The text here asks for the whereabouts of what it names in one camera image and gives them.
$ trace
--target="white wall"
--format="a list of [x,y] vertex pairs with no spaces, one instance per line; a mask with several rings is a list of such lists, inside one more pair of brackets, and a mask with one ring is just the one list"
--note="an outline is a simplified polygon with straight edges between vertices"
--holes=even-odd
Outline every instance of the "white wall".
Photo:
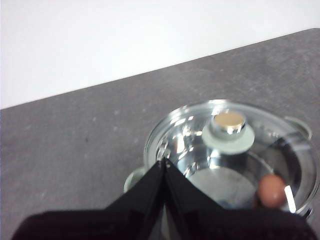
[[320,27],[319,0],[2,0],[1,108]]

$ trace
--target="lid knob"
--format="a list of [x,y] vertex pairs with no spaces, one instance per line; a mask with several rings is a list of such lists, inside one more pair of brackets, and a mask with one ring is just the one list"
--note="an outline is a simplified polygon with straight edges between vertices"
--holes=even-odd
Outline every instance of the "lid knob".
[[234,140],[243,134],[246,118],[236,111],[224,111],[213,116],[210,130],[216,137],[224,140]]

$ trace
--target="brown egg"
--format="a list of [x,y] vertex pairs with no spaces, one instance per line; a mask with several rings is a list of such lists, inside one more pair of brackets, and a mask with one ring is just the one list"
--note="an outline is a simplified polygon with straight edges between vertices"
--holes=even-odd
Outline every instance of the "brown egg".
[[278,208],[286,200],[285,182],[275,174],[267,174],[260,179],[258,197],[261,203],[268,208]]

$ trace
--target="glass lid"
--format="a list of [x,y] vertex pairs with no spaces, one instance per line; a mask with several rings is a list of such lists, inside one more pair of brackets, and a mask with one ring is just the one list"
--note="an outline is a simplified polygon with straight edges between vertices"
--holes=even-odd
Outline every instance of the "glass lid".
[[304,214],[318,187],[316,159],[297,128],[229,100],[183,106],[161,120],[145,145],[145,166],[163,157],[226,209]]

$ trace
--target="stainless steel pot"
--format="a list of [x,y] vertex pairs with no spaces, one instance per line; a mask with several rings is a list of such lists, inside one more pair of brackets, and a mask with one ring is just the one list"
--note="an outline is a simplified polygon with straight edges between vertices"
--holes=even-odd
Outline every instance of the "stainless steel pot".
[[[230,112],[238,118],[225,118]],[[167,157],[226,209],[253,208],[259,180],[268,173],[277,174],[286,184],[287,202],[280,208],[309,217],[319,185],[311,136],[302,121],[253,105],[229,100],[186,105],[153,129],[144,148],[144,167],[127,178],[124,190]]]

